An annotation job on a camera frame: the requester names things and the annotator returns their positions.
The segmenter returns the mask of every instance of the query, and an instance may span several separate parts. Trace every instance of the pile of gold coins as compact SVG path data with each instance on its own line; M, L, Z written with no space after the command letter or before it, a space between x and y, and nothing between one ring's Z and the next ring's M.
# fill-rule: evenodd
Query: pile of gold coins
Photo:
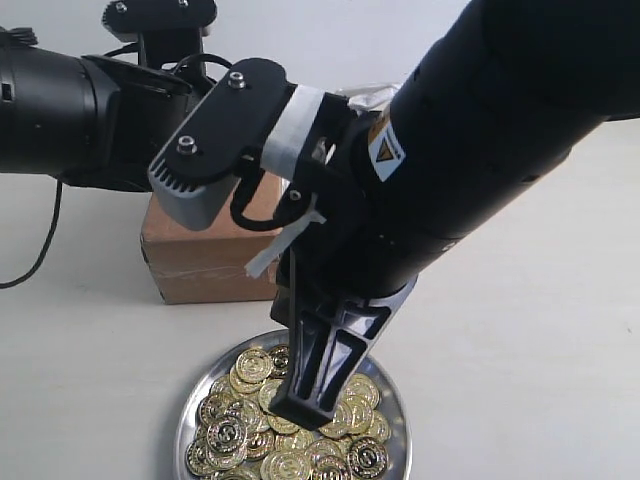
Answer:
M376 480L389 468L391 438L375 383L356 374L333 422L310 432L269 411L286 376L289 347L246 350L198 408L189 471L206 480Z

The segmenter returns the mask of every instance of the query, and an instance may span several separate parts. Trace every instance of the brown cardboard box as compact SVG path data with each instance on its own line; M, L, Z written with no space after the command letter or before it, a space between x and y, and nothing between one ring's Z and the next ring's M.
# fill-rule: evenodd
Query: brown cardboard box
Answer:
M278 178L265 176L247 210L256 219L271 218L281 196ZM167 304L271 300L276 294L271 265L258 279L244 266L265 249L278 232L256 233L238 227L229 202L208 230L189 231L169 218L155 197L142 227L142 251Z

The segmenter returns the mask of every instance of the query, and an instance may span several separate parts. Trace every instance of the metal plate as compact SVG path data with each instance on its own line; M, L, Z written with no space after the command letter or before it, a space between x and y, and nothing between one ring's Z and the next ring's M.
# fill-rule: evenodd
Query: metal plate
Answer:
M241 343L220 357L198 382L182 411L176 433L173 457L176 480L198 480L198 477L191 475L187 470L185 453L195 437L198 405L209 394L209 389L214 380L229 373L238 355L245 350L252 347L262 347L268 350L282 343L289 343L288 330L266 333ZM381 400L378 410L389 420L389 425L392 429L391 439L385 444L389 452L389 470L383 476L383 479L407 479L411 470L411 433L405 419L404 405L397 388L386 372L371 357L364 359L360 368L358 368L358 372L370 377L380 389Z

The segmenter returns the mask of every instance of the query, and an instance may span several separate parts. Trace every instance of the yellow warning sticker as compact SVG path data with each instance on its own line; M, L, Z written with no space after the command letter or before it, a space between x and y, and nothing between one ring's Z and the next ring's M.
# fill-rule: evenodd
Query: yellow warning sticker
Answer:
M385 182L407 157L393 131L388 108L380 114L369 130L368 140L371 164L380 180Z

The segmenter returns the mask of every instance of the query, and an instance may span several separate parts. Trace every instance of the white table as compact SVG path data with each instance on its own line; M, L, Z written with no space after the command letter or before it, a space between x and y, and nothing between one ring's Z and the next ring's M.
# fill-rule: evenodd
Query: white table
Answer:
M334 89L403 78L464 2L219 3L209 51L275 58L293 81ZM101 52L116 46L102 8L6 2L0 23ZM428 269L375 347L406 401L412 478L638 478L639 127L602 128ZM3 279L31 265L53 193L46 178L0 176ZM147 200L67 189L42 271L0 292L2 478L170 480L194 381L276 328L266 303L163 306L139 252Z

